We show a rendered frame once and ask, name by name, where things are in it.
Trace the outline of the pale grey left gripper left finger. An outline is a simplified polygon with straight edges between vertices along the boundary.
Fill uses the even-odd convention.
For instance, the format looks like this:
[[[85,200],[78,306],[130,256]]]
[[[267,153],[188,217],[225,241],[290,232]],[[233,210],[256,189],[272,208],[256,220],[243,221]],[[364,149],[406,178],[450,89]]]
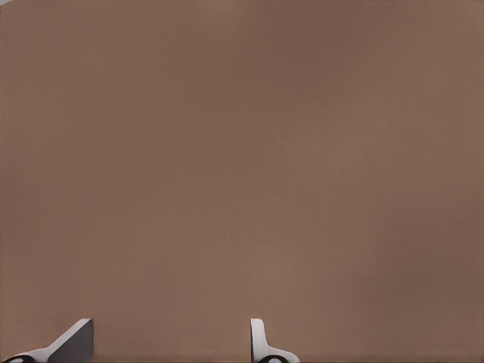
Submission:
[[[2,363],[91,363],[94,355],[94,320],[82,318],[50,345],[22,352]]]

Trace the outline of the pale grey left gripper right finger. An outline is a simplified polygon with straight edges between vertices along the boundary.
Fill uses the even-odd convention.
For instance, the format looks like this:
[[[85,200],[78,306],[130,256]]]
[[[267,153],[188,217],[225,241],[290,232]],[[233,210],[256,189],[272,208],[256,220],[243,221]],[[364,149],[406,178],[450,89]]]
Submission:
[[[298,357],[292,352],[268,344],[262,319],[250,319],[250,334],[251,363],[298,363]]]

